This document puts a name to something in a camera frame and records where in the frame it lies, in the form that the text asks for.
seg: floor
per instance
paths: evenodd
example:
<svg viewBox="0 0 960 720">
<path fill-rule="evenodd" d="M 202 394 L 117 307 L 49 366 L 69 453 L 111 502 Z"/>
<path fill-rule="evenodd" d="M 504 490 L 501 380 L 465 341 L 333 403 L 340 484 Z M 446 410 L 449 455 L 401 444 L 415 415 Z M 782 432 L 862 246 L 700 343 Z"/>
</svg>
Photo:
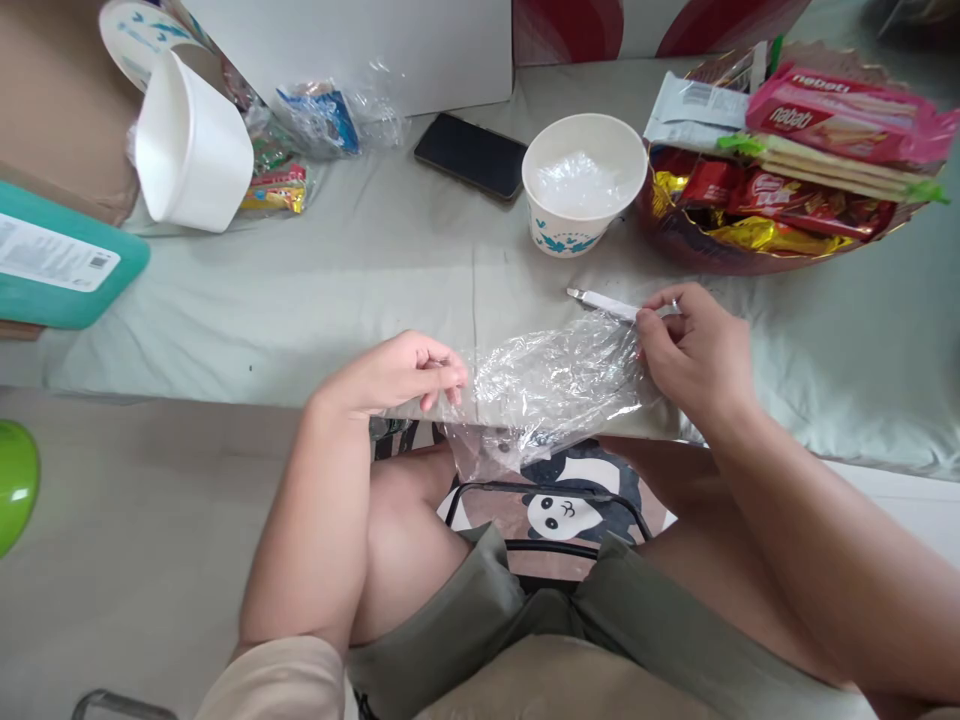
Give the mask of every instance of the floor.
<svg viewBox="0 0 960 720">
<path fill-rule="evenodd" d="M 296 413 L 0 390 L 42 457 L 0 560 L 0 717 L 67 718 L 105 687 L 185 720 L 223 668 Z M 840 468 L 960 566 L 960 486 Z"/>
</svg>

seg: black phone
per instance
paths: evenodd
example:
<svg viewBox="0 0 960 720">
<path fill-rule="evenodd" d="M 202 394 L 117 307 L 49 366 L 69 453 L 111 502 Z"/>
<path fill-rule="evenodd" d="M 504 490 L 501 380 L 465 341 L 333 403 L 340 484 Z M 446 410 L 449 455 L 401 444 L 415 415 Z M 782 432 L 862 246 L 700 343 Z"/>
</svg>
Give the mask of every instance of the black phone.
<svg viewBox="0 0 960 720">
<path fill-rule="evenodd" d="M 527 146 L 448 113 L 440 113 L 420 138 L 413 156 L 498 200 L 510 202 L 523 185 Z"/>
</svg>

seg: gift basket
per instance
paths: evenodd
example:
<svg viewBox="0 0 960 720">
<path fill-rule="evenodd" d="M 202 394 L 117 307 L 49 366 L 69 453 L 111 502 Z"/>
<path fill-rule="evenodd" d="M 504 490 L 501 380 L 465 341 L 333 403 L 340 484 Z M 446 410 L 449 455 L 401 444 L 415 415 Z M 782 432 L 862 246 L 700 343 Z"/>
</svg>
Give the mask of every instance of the gift basket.
<svg viewBox="0 0 960 720">
<path fill-rule="evenodd" d="M 960 123 L 853 50 L 766 43 L 668 73 L 635 201 L 689 270 L 764 275 L 877 242 L 930 202 Z"/>
</svg>

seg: basket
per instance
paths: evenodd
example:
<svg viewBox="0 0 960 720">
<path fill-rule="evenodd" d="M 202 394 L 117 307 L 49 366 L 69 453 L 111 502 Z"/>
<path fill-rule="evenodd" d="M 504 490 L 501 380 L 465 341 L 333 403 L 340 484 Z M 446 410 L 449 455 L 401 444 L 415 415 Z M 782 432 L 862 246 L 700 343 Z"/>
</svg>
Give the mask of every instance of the basket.
<svg viewBox="0 0 960 720">
<path fill-rule="evenodd" d="M 691 80 L 713 84 L 750 50 L 734 50 L 708 60 L 687 74 Z M 907 86 L 892 80 L 879 65 L 866 65 L 855 50 L 831 50 L 822 42 L 785 45 L 781 62 L 794 62 L 802 67 L 830 73 L 850 80 L 905 91 Z M 678 265 L 696 273 L 715 275 L 770 275 L 798 270 L 859 250 L 899 229 L 923 207 L 923 204 L 901 203 L 890 225 L 869 242 L 854 241 L 832 255 L 803 257 L 771 255 L 726 245 L 703 232 L 653 179 L 653 168 L 647 165 L 647 179 L 634 201 L 640 227 L 647 242 Z"/>
</svg>

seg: panda print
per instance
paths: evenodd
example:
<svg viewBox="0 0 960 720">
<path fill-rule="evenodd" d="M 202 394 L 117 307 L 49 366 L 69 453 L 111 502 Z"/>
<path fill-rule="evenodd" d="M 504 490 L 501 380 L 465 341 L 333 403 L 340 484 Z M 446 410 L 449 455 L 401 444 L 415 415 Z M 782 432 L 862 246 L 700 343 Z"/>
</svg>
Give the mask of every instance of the panda print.
<svg viewBox="0 0 960 720">
<path fill-rule="evenodd" d="M 631 544 L 635 542 L 630 535 L 630 526 L 635 523 L 626 508 L 549 494 L 551 485 L 594 489 L 620 495 L 640 509 L 640 478 L 619 457 L 604 452 L 596 440 L 585 440 L 549 460 L 529 465 L 521 474 L 542 491 L 523 496 L 531 538 L 576 537 L 599 543 L 612 532 Z"/>
</svg>

